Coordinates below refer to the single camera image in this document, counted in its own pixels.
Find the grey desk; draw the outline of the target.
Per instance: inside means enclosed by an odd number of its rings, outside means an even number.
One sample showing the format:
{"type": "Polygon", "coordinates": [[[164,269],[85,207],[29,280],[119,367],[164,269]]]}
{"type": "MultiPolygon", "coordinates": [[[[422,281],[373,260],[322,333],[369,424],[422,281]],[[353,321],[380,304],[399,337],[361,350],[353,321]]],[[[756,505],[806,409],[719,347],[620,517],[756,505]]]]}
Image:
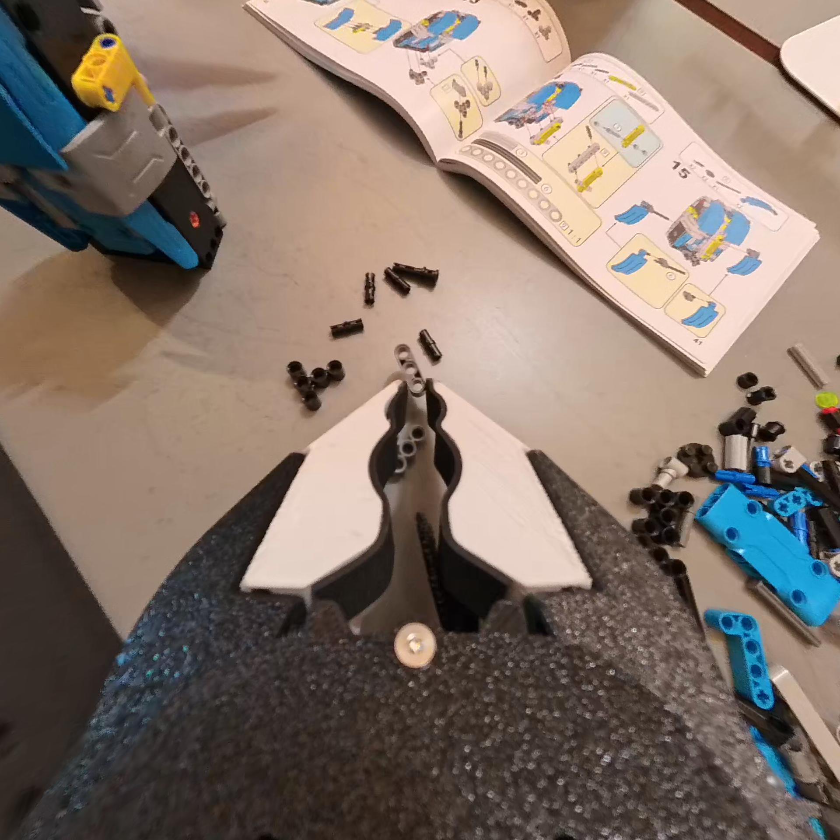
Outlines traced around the grey desk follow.
{"type": "Polygon", "coordinates": [[[559,2],[576,53],[634,67],[721,158],[821,239],[706,379],[612,309],[472,179],[440,171],[391,108],[281,44],[240,2],[103,2],[227,219],[204,277],[70,253],[2,219],[2,442],[112,624],[128,633],[195,541],[290,451],[396,373],[426,375],[544,451],[627,527],[630,489],[718,445],[740,373],[762,415],[821,454],[813,390],[838,355],[838,122],[674,2],[559,2]],[[383,279],[394,263],[435,287],[383,279]],[[363,304],[375,273],[375,303],[363,304]],[[331,325],[362,319],[332,340],[331,325]],[[427,329],[438,364],[417,341],[427,329]],[[339,360],[315,413],[290,361],[339,360]]]}

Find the pile of building block parts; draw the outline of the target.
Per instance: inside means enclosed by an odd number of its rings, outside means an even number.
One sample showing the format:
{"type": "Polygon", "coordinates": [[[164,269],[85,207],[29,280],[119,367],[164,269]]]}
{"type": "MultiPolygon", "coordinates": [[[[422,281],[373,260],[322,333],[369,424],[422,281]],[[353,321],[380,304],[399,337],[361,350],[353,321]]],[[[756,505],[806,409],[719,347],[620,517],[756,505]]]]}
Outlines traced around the pile of building block parts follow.
{"type": "Polygon", "coordinates": [[[792,445],[780,421],[759,419],[777,391],[752,371],[736,387],[743,404],[717,427],[720,444],[689,442],[659,462],[651,482],[628,492],[641,511],[635,539],[675,584],[701,632],[727,649],[731,687],[770,781],[806,806],[817,838],[838,838],[838,726],[830,728],[792,672],[773,665],[759,619],[727,607],[700,611],[688,570],[674,555],[699,527],[741,571],[745,588],[812,648],[838,625],[838,394],[801,344],[788,349],[817,388],[823,457],[792,445]]]}

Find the cluster of black bushes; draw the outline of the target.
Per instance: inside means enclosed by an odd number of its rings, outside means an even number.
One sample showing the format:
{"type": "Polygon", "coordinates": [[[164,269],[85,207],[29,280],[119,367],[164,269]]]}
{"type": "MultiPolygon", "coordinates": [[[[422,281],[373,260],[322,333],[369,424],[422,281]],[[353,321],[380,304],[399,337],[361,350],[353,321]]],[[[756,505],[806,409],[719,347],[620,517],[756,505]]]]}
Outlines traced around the cluster of black bushes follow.
{"type": "Polygon", "coordinates": [[[321,393],[342,382],[346,370],[340,360],[331,360],[325,366],[316,366],[311,370],[306,369],[302,362],[292,360],[287,364],[287,375],[302,406],[315,413],[322,405],[321,393]]]}

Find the building instruction booklet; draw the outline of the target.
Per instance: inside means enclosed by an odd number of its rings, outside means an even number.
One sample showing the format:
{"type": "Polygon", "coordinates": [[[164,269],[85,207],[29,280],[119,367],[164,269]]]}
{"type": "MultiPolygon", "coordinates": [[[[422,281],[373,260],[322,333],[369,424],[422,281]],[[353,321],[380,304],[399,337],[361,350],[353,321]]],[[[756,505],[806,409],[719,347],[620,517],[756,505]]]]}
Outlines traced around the building instruction booklet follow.
{"type": "Polygon", "coordinates": [[[573,58],[549,2],[246,2],[386,102],[575,274],[708,375],[819,240],[633,68],[573,58]]]}

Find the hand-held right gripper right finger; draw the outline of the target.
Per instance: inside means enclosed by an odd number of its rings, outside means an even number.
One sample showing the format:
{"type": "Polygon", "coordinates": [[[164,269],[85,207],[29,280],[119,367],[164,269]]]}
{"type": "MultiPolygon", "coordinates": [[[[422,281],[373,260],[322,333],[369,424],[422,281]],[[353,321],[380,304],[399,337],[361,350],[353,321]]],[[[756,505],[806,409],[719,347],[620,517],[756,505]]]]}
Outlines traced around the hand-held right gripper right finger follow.
{"type": "Polygon", "coordinates": [[[461,603],[588,591],[586,569],[520,439],[448,386],[427,385],[444,590],[461,603]]]}

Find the grey blue toy robot body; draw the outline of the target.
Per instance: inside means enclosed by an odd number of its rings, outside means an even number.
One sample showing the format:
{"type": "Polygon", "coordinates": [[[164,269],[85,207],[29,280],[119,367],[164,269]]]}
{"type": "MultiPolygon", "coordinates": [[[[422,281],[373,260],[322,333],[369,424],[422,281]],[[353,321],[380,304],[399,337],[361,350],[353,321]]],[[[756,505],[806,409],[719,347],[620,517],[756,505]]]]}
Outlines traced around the grey blue toy robot body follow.
{"type": "Polygon", "coordinates": [[[226,225],[100,2],[1,2],[1,205],[70,251],[184,270],[226,225]]]}

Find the grey beam with holes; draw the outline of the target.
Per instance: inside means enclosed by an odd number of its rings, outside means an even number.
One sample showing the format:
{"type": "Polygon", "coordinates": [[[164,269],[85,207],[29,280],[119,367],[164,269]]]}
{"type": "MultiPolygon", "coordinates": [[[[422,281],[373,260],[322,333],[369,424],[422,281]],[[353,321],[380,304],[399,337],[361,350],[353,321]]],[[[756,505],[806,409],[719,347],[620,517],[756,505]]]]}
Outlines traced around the grey beam with holes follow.
{"type": "Polygon", "coordinates": [[[396,439],[396,466],[393,479],[402,478],[414,462],[417,452],[425,445],[427,438],[426,421],[421,417],[420,409],[425,408],[426,379],[420,372],[414,353],[405,343],[398,344],[394,350],[399,372],[407,384],[412,402],[409,403],[406,422],[396,439]]]}

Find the white desk lamp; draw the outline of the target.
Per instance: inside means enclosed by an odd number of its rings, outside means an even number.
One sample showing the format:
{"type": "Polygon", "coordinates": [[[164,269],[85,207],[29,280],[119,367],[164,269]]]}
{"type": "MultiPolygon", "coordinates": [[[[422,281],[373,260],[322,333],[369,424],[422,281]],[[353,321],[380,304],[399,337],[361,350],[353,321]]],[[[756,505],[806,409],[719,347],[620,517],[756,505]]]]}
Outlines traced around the white desk lamp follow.
{"type": "Polygon", "coordinates": [[[839,117],[839,16],[787,38],[780,62],[804,92],[839,117]]]}

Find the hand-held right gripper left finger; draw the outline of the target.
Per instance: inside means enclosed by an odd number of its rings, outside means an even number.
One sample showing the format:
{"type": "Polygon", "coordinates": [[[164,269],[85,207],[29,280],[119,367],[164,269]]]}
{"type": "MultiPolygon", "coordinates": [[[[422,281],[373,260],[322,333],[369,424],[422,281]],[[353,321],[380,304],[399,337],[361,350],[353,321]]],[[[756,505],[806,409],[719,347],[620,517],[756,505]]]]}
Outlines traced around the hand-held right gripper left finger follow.
{"type": "Polygon", "coordinates": [[[395,547],[385,484],[408,389],[393,382],[313,441],[240,582],[242,592],[332,601],[365,611],[391,582],[395,547]]]}

